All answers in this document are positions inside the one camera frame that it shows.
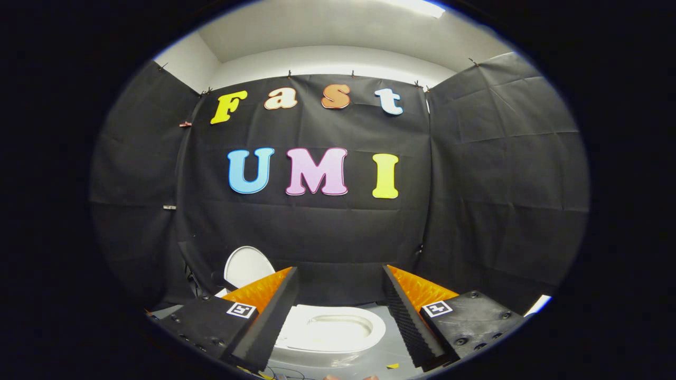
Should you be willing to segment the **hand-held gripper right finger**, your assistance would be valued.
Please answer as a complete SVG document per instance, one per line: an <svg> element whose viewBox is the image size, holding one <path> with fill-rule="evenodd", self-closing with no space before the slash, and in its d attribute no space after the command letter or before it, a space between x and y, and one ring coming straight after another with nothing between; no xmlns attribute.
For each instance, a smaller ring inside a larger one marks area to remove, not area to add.
<svg viewBox="0 0 676 380"><path fill-rule="evenodd" d="M490 349L525 317L480 291L456 293L393 265L382 290L415 367L433 370Z"/></svg>

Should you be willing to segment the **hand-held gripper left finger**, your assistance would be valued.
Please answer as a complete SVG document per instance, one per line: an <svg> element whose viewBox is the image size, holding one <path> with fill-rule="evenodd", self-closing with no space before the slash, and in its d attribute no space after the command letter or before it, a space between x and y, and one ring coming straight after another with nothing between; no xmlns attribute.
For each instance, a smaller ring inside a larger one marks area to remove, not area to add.
<svg viewBox="0 0 676 380"><path fill-rule="evenodd" d="M298 289L298 269L287 267L222 297L190 301L158 324L211 362L258 373L267 367Z"/></svg>

